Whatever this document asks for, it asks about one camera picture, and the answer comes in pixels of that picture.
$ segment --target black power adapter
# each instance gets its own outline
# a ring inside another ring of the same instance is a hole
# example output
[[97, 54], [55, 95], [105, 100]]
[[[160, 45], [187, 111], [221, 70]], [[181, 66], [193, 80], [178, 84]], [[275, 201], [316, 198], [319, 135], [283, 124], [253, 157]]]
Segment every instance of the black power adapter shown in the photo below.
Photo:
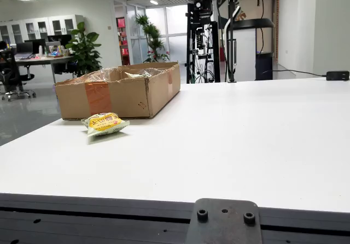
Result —
[[327, 72], [327, 81], [349, 81], [349, 71], [331, 71]]

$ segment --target wall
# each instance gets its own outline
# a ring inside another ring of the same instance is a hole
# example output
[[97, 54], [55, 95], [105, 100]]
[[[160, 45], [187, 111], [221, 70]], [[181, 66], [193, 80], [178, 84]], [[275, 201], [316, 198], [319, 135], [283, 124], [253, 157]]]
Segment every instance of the wall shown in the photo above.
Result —
[[[298, 0], [297, 6], [297, 63], [296, 70], [313, 72], [315, 40], [316, 0]], [[309, 74], [295, 73], [297, 78], [309, 78]]]
[[116, 18], [124, 17], [124, 8], [123, 6], [115, 6], [114, 14]]
[[[259, 19], [261, 18], [263, 5], [260, 0], [260, 6], [257, 6], [257, 0], [238, 0], [241, 6], [241, 10], [246, 14], [245, 20], [248, 19]], [[228, 18], [228, 2], [226, 1], [220, 8], [220, 15], [224, 18]], [[264, 18], [268, 18], [272, 20], [272, 0], [264, 0]], [[264, 32], [264, 48], [262, 51], [270, 52], [271, 51], [271, 37], [273, 30], [270, 28], [262, 29]], [[263, 45], [261, 31], [257, 31], [256, 36], [256, 49], [258, 51], [261, 50]]]
[[317, 0], [314, 73], [349, 71], [350, 11], [347, 0]]
[[278, 63], [287, 69], [298, 68], [298, 1], [279, 0]]
[[85, 18], [88, 31], [100, 34], [98, 51], [102, 66], [121, 65], [113, 0], [41, 0], [20, 2], [1, 0], [0, 20], [23, 20], [48, 16], [78, 14]]

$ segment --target open cardboard box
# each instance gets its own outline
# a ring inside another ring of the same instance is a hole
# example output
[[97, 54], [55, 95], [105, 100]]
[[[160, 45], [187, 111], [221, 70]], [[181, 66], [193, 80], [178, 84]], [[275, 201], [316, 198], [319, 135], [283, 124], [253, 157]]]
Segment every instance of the open cardboard box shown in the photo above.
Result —
[[[161, 73], [129, 78], [143, 68]], [[152, 118], [180, 90], [177, 62], [153, 62], [107, 68], [56, 83], [63, 119], [82, 119], [97, 113], [116, 113], [121, 118]]]

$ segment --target white cabinet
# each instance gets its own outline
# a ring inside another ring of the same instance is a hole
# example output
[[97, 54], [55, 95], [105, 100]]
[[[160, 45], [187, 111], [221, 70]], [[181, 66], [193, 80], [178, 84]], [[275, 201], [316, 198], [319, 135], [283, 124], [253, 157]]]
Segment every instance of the white cabinet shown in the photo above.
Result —
[[82, 21], [84, 18], [80, 15], [49, 17], [52, 35], [71, 34], [72, 30], [77, 29], [77, 24]]
[[0, 23], [0, 40], [11, 45], [23, 43], [23, 29], [21, 21], [2, 22]]
[[22, 21], [24, 26], [25, 40], [45, 39], [48, 41], [48, 35], [52, 35], [49, 19], [37, 18]]
[[81, 15], [65, 15], [36, 18], [12, 22], [0, 22], [0, 40], [10, 45], [25, 40], [45, 39], [49, 35], [71, 34], [78, 23], [84, 21]]

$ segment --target white table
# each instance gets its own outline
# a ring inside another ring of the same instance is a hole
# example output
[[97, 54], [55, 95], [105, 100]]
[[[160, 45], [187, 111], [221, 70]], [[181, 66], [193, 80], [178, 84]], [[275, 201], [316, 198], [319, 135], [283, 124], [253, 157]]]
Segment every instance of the white table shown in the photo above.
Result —
[[182, 85], [151, 120], [88, 143], [58, 120], [0, 148], [0, 192], [350, 212], [350, 82]]
[[18, 66], [51, 65], [52, 76], [54, 77], [54, 83], [56, 83], [55, 70], [53, 65], [56, 63], [67, 63], [71, 60], [72, 60], [71, 56], [42, 57], [40, 59], [16, 60], [16, 63]]

